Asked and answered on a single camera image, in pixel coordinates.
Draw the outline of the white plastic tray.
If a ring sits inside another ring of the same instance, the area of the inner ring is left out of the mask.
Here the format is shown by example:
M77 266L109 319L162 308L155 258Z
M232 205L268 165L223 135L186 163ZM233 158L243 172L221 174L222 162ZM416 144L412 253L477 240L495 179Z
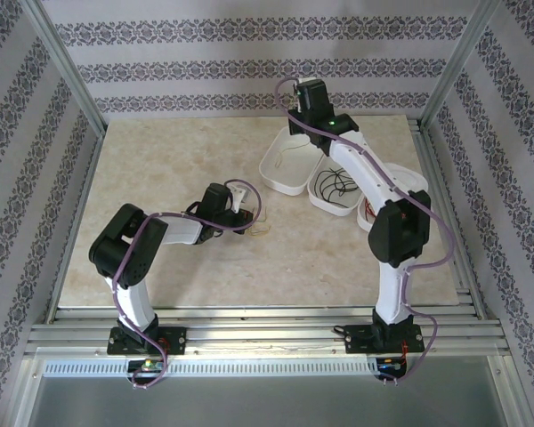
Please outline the white plastic tray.
M307 183L311 203L335 216L344 217L355 211L363 199L355 180L330 157L322 156Z
M283 127L265 152L259 174L268 188L287 196L299 196L322 156L307 135L291 135Z
M414 192L429 190L428 182L421 173L395 163L385 163L385 167L393 175L395 180L405 185L408 189ZM369 232L376 218L376 214L365 194L362 194L362 196L363 199L357 208L357 223L364 231Z

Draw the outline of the aluminium cross rails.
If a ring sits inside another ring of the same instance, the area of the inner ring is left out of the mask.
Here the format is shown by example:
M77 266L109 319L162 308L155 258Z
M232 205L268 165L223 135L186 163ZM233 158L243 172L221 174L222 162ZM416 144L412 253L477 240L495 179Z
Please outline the aluminium cross rails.
M425 307L435 317L416 318L425 339L433 338L434 356L507 355L504 328L488 320L472 304ZM187 329L186 353L212 356L309 356L344 353L335 326L364 324L371 320L369 307L236 307L175 308L158 310L164 325ZM61 308L46 324L31 327L27 356L56 355L90 358L103 356L116 312L109 308Z

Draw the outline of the grey metal panel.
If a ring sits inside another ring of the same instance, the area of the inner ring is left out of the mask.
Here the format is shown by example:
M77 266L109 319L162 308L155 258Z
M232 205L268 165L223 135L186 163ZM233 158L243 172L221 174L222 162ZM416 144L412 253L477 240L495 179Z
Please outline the grey metal panel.
M507 427L491 389L368 377L46 378L29 427Z

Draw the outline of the aluminium frame post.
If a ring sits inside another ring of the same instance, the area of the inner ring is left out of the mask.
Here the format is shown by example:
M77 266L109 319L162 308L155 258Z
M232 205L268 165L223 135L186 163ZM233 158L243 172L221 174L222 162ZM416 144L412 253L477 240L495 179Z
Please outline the aluminium frame post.
M431 127L442 103L449 95L453 84L464 68L473 48L479 41L484 29L489 24L492 15L500 4L501 0L479 0L465 27L463 35L449 56L447 65L441 72L441 76L433 88L428 102L425 104L423 113L417 120L421 133L424 133Z
M19 0L19 3L24 13L28 15L28 19L37 35L43 41L61 77L66 81L79 107L85 113L95 134L99 137L104 137L108 124L90 94L77 65L70 57L41 0Z

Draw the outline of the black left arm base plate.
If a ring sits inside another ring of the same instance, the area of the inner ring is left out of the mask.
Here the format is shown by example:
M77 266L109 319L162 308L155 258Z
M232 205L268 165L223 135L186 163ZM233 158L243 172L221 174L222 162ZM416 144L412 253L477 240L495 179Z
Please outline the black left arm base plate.
M180 326L158 326L147 335L167 355L183 355L187 329ZM115 326L110 330L107 353L111 356L159 356L160 351L152 344L138 341L139 335L132 330Z

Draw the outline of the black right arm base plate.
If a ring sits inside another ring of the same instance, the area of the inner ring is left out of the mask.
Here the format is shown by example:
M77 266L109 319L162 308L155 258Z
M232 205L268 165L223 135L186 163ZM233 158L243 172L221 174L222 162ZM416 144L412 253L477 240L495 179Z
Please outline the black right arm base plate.
M420 326L348 325L344 327L345 350L348 354L402 353L405 344L409 353L425 350Z

